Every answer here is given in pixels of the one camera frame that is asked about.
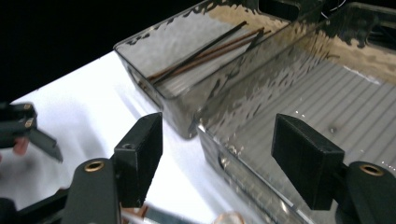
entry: metal grommet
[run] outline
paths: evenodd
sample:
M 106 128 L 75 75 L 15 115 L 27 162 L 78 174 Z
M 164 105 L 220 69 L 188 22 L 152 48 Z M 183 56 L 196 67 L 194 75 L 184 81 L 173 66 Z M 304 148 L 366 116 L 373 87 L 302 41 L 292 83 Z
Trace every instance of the metal grommet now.
M 102 169 L 105 166 L 103 161 L 93 161 L 85 165 L 84 170 L 86 172 L 95 172 Z
M 379 169 L 378 167 L 373 166 L 371 164 L 361 165 L 361 170 L 363 170 L 363 172 L 368 175 L 381 176 L 384 174 L 384 172 L 381 169 Z
M 32 119 L 28 119 L 25 122 L 25 128 L 30 128 L 32 126 L 32 124 L 33 124 L 33 120 Z

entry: white surface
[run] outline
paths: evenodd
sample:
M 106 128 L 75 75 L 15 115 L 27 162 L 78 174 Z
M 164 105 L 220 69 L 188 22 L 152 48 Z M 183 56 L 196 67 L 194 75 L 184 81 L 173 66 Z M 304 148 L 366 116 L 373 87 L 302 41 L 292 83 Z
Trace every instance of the white surface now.
M 64 162 L 32 144 L 23 157 L 2 150 L 0 197 L 13 199 L 18 209 L 67 188 L 78 165 L 109 158 L 140 117 L 157 112 L 134 88 L 114 51 L 15 103 L 21 102 L 34 104 L 39 129 L 57 139 Z M 206 163 L 199 138 L 182 139 L 166 120 L 163 156 L 146 202 L 200 223 L 229 211 L 261 222 Z

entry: textured glass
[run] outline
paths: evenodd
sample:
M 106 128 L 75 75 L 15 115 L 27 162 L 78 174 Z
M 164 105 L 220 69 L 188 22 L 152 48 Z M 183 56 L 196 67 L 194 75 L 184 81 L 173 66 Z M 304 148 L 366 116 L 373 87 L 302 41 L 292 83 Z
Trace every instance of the textured glass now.
M 207 99 L 243 78 L 246 72 L 239 73 L 239 67 L 254 67 L 258 63 L 263 63 L 287 46 L 287 42 L 302 34 L 296 31 L 288 37 L 287 42 L 280 42 L 274 38 L 271 40 L 274 44 L 271 46 L 271 51 L 255 48 L 255 51 L 251 52 L 251 50 L 247 51 L 248 45 L 245 45 L 182 75 L 170 77 L 162 83 L 154 85 L 149 81 L 150 76 L 182 61 L 201 46 L 242 21 L 246 21 L 247 25 L 228 39 L 262 27 L 264 32 L 271 32 L 267 36 L 271 36 L 268 39 L 272 39 L 273 34 L 290 24 L 289 21 L 260 13 L 258 0 L 241 1 L 243 4 L 235 2 L 204 1 L 167 21 L 121 41 L 114 48 L 134 84 L 161 109 L 164 118 L 185 138 L 196 135 L 192 123 L 196 110 Z M 294 0 L 284 3 L 297 6 L 300 15 L 304 15 L 304 21 L 318 19 L 321 6 L 319 0 Z
M 302 119 L 346 152 L 396 175 L 396 52 L 368 44 L 394 10 L 352 4 L 305 31 L 196 115 L 206 159 L 275 223 L 335 223 L 311 211 L 271 156 L 277 113 Z

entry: thin stick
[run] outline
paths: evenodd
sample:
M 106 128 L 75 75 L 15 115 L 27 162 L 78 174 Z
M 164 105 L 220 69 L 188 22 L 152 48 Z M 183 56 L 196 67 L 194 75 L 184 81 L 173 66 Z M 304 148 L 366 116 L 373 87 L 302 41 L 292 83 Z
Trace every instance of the thin stick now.
M 255 30 L 255 31 L 252 31 L 252 32 L 250 32 L 250 33 L 247 33 L 247 34 L 245 34 L 245 35 L 239 36 L 239 37 L 237 37 L 236 39 L 233 39 L 233 40 L 231 40 L 231 41 L 229 41 L 229 42 L 227 42 L 227 43 L 225 43 L 225 44 L 223 44 L 223 45 L 220 45 L 220 46 L 218 46 L 218 47 L 216 47 L 216 48 L 213 48 L 213 49 L 207 50 L 207 51 L 205 51 L 205 52 L 202 52 L 201 54 L 199 54 L 198 56 L 196 56 L 196 57 L 194 58 L 194 60 L 198 60 L 198 59 L 200 59 L 200 58 L 203 58 L 203 57 L 205 57 L 205 56 L 207 56 L 207 55 L 209 55 L 209 54 L 212 54 L 212 53 L 214 53 L 214 52 L 216 52 L 216 51 L 218 51 L 218 50 L 225 49 L 225 48 L 227 48 L 227 47 L 229 47 L 229 46 L 231 46 L 231 45 L 233 45 L 233 44 L 235 44 L 235 43 L 237 43 L 237 42 L 239 42 L 239 41 L 242 41 L 242 40 L 244 40 L 244 39 L 246 39 L 246 38 L 248 38 L 248 37 L 251 37 L 251 36 L 253 36 L 253 35 L 255 35 L 255 34 L 257 34 L 258 32 L 263 31 L 263 30 L 264 30 L 264 27 L 262 27 L 262 28 L 260 28 L 260 29 L 257 29 L 257 30 Z M 156 79 L 156 78 L 158 78 L 158 77 L 163 76 L 163 74 L 165 74 L 166 72 L 170 71 L 171 69 L 174 69 L 174 68 L 177 67 L 177 66 L 178 66 L 178 64 L 172 65 L 172 66 L 169 66 L 169 67 L 163 69 L 162 71 L 160 71 L 160 72 L 158 72 L 158 73 L 156 73 L 156 74 L 154 74 L 154 75 L 148 77 L 148 81 L 152 81 L 152 80 L 154 80 L 154 79 Z
M 259 33 L 253 38 L 253 40 L 252 40 L 252 41 L 250 42 L 250 44 L 248 45 L 246 51 L 251 50 L 251 49 L 253 49 L 254 47 L 256 47 L 257 43 L 262 39 L 262 37 L 263 37 L 264 35 L 268 34 L 268 33 L 271 33 L 271 31 L 267 31 L 267 32 L 259 31 Z
M 263 33 L 263 34 L 266 35 L 266 34 L 269 34 L 270 32 L 271 32 L 271 31 L 267 31 L 267 32 L 265 32 L 265 33 Z M 250 39 L 247 39 L 247 40 L 245 40 L 245 41 L 242 41 L 242 42 L 240 42 L 240 43 L 238 43 L 238 44 L 235 44 L 235 45 L 233 45 L 233 46 L 230 46 L 230 47 L 228 47 L 227 49 L 221 49 L 221 50 L 218 50 L 218 51 L 216 51 L 216 52 L 212 52 L 211 55 L 207 55 L 206 57 L 200 58 L 200 59 L 195 60 L 195 61 L 193 61 L 193 62 L 191 62 L 191 63 L 189 63 L 189 64 L 186 64 L 185 66 L 182 66 L 182 67 L 178 68 L 175 72 L 173 72 L 172 74 L 170 74 L 169 77 L 178 76 L 178 75 L 180 75 L 181 73 L 187 72 L 187 71 L 191 70 L 192 68 L 194 68 L 194 67 L 196 67 L 196 66 L 198 66 L 198 65 L 201 65 L 201 64 L 203 64 L 203 63 L 206 63 L 206 62 L 208 62 L 208 61 L 210 61 L 210 60 L 213 60 L 213 59 L 215 59 L 215 58 L 218 58 L 219 56 L 222 56 L 222 55 L 224 55 L 224 54 L 226 54 L 226 53 L 228 53 L 228 52 L 230 52 L 230 51 L 232 51 L 232 50 L 234 50 L 234 49 L 238 49 L 238 48 L 240 48 L 240 47 L 242 47 L 242 46 L 244 46 L 244 45 L 246 45 L 246 44 L 248 44 L 248 43 L 251 43 L 251 42 L 252 42 L 253 40 L 255 40 L 255 39 L 257 39 L 256 36 L 255 36 L 255 37 L 252 37 L 252 38 L 250 38 Z
M 167 77 L 169 77 L 170 74 L 172 74 L 174 71 L 176 71 L 179 67 L 186 65 L 187 63 L 189 63 L 190 61 L 192 61 L 196 56 L 198 56 L 199 54 L 201 54 L 202 52 L 204 52 L 205 50 L 211 48 L 212 46 L 216 45 L 217 43 L 219 43 L 221 40 L 223 40 L 225 37 L 232 35 L 233 33 L 235 33 L 236 31 L 238 31 L 239 29 L 241 29 L 244 25 L 248 24 L 246 21 L 243 21 L 241 23 L 239 23 L 237 26 L 235 26 L 233 29 L 231 29 L 230 31 L 226 32 L 225 34 L 219 36 L 218 38 L 216 38 L 215 40 L 209 42 L 207 45 L 203 46 L 202 48 L 198 49 L 195 53 L 193 53 L 190 57 L 188 57 L 186 60 L 184 60 L 183 62 L 179 63 L 177 66 L 175 66 L 173 69 L 167 71 L 166 73 L 164 73 L 162 76 L 160 76 L 159 78 L 155 79 L 153 81 L 153 84 L 163 81 L 164 79 L 166 79 Z

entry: clear glass tray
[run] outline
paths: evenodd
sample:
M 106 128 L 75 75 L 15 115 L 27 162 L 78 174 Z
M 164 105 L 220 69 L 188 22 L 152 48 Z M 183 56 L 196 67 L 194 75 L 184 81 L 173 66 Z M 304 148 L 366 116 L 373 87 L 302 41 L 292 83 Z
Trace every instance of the clear glass tray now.
M 347 5 L 210 99 L 196 114 L 207 161 L 275 223 L 335 223 L 311 211 L 271 156 L 277 113 L 302 119 L 346 152 L 396 175 L 396 51 L 378 32 L 396 11 Z
M 300 17 L 304 15 L 305 21 L 317 21 L 320 15 L 322 3 L 319 0 L 275 1 L 297 6 Z M 269 36 L 290 24 L 289 21 L 261 13 L 258 0 L 242 1 L 243 5 L 236 2 L 239 1 L 204 1 L 121 41 L 114 47 L 134 84 L 161 109 L 164 118 L 185 138 L 196 135 L 192 122 L 196 110 L 208 99 L 219 94 L 225 85 L 243 78 L 237 70 L 249 45 L 230 51 L 179 76 L 169 77 L 161 83 L 154 84 L 150 77 L 183 61 L 242 21 L 246 21 L 247 25 L 228 39 L 262 27 L 264 32 L 271 32 L 264 38 L 271 38 Z M 297 38 L 299 34 L 297 32 L 288 40 Z M 271 58 L 284 46 L 286 45 L 277 42 L 272 51 L 261 52 L 258 57 L 263 57 L 263 60 Z

